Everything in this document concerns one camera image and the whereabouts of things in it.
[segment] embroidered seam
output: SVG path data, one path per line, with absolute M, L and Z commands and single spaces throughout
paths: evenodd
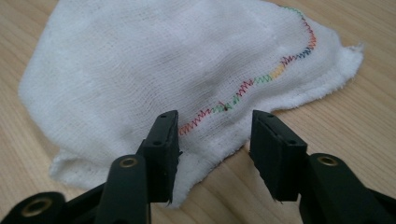
M 306 31 L 309 33 L 309 41 L 307 47 L 298 54 L 282 57 L 280 59 L 279 65 L 269 74 L 260 77 L 250 78 L 249 80 L 243 81 L 242 84 L 239 86 L 239 90 L 237 90 L 237 92 L 232 96 L 231 101 L 226 103 L 218 102 L 218 104 L 213 107 L 200 110 L 197 113 L 197 116 L 193 120 L 180 126 L 180 128 L 178 129 L 179 135 L 185 135 L 189 133 L 192 129 L 199 126 L 199 123 L 202 121 L 202 119 L 204 119 L 206 116 L 210 114 L 227 112 L 230 109 L 233 109 L 233 106 L 237 105 L 240 102 L 240 100 L 248 92 L 248 89 L 250 87 L 262 83 L 268 83 L 270 81 L 277 79 L 279 76 L 282 75 L 282 73 L 285 71 L 286 67 L 290 63 L 304 59 L 305 57 L 307 57 L 312 53 L 312 50 L 314 50 L 315 46 L 317 45 L 317 39 L 315 37 L 314 31 L 312 30 L 311 26 L 306 22 L 304 14 L 300 10 L 293 7 L 283 7 L 283 8 L 294 11 L 301 17 L 303 25 L 306 28 Z

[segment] white towel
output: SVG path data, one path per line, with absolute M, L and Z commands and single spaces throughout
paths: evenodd
M 60 147 L 50 175 L 84 189 L 179 112 L 173 206 L 249 138 L 253 109 L 293 108 L 352 78 L 361 48 L 260 0 L 60 0 L 20 85 Z

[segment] wood grain surface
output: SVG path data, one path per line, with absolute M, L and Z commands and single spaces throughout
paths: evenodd
M 396 198 L 396 1 L 274 0 L 364 44 L 359 73 L 325 98 L 276 111 L 309 145 L 343 159 L 369 188 Z M 58 148 L 30 120 L 18 84 L 56 0 L 0 0 L 0 219 L 24 198 L 83 191 L 51 180 Z M 152 223 L 301 223 L 297 203 L 273 201 L 242 149 L 197 184 L 176 210 L 152 205 Z

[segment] black plastic bracket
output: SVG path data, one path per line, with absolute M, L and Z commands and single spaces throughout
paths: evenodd
M 396 200 L 364 187 L 340 159 L 306 149 L 276 116 L 253 111 L 250 157 L 274 199 L 301 194 L 304 224 L 396 223 Z

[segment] screw hole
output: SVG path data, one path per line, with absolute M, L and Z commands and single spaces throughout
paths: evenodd
M 318 157 L 318 161 L 322 164 L 328 165 L 328 166 L 336 166 L 338 165 L 338 161 L 336 161 L 333 158 L 322 156 Z
M 126 158 L 120 161 L 120 167 L 128 168 L 137 165 L 137 160 L 135 158 Z
M 49 209 L 51 205 L 51 198 L 37 198 L 34 199 L 32 202 L 28 203 L 21 211 L 21 214 L 24 217 L 34 217 Z

